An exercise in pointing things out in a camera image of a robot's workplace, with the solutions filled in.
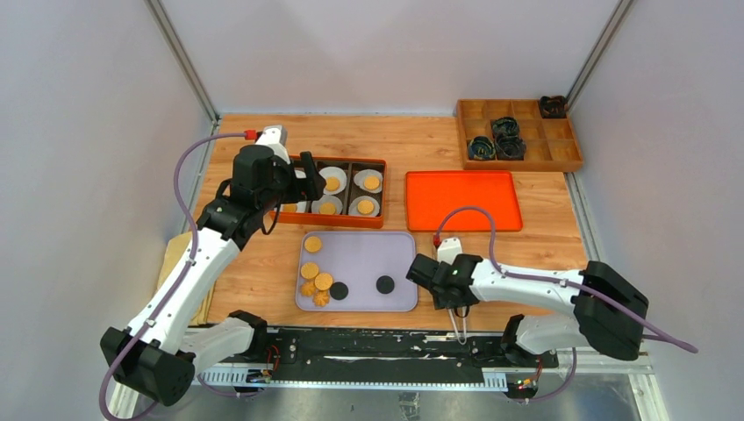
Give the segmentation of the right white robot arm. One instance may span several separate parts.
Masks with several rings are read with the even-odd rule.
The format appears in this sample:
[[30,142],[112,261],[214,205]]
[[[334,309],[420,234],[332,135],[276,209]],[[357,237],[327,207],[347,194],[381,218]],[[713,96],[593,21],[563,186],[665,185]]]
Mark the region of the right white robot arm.
[[632,361],[640,354],[648,299],[600,261],[563,271],[514,267],[464,253],[451,238],[440,243],[434,258],[417,254],[406,278],[431,294],[437,310],[457,312],[485,302],[548,310],[546,316],[509,319],[499,346],[513,366],[574,347],[589,346],[615,360]]

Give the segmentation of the metal tongs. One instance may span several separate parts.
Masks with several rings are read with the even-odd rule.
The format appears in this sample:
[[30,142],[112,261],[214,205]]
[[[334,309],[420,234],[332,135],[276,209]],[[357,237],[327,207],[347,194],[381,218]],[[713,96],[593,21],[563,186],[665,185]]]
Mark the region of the metal tongs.
[[468,340],[467,321],[469,316],[469,307],[448,309],[448,316],[452,325],[454,338],[460,344],[465,346]]

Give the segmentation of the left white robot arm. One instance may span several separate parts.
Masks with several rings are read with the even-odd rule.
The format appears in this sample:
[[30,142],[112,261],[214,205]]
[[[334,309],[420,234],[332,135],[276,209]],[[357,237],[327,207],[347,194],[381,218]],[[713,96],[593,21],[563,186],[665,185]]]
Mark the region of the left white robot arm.
[[267,322],[243,310],[223,322],[189,335],[190,320],[218,277],[257,233],[269,235],[268,213],[284,204],[320,199],[326,186],[309,152],[297,160],[286,148],[287,131],[270,125],[244,131],[248,140],[236,154],[232,175],[214,199],[193,217],[178,187],[176,201],[190,228],[190,244],[149,303],[124,329],[109,328],[100,341],[109,366],[99,391],[106,412],[107,389],[116,381],[163,406],[177,403],[204,370],[240,355],[248,362],[270,351]]

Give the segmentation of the orange cookie box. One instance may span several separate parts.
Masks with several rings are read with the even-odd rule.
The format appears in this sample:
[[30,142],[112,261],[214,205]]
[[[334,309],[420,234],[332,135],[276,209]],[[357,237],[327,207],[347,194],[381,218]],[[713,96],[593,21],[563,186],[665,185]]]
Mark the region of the orange cookie box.
[[[310,201],[309,210],[305,214],[289,214],[279,212],[279,221],[284,224],[293,225],[325,225],[325,226],[338,226],[338,227],[353,227],[353,228],[370,228],[378,229],[383,226],[384,210],[383,205],[385,203],[386,194],[386,179],[387,179],[387,162],[377,159],[362,159],[362,158],[337,158],[337,157],[317,157],[315,159],[318,170],[325,167],[339,167],[347,171],[347,186],[346,188],[337,195],[329,195],[338,197],[343,204],[343,211],[340,215],[317,215],[311,212],[311,205],[314,201]],[[383,190],[380,193],[368,193],[354,184],[354,175],[363,169],[374,169],[380,171],[383,174]],[[365,218],[349,216],[348,208],[349,204],[358,196],[372,196],[381,205],[380,213],[376,218]]]

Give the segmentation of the orange box lid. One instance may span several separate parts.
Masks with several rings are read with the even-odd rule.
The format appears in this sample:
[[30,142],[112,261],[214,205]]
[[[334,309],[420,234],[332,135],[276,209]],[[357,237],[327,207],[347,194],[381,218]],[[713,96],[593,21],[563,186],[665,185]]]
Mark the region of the orange box lid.
[[499,232],[519,232],[524,223],[516,186],[507,171],[411,171],[404,178],[406,223],[411,232],[435,232],[461,207],[487,211]]

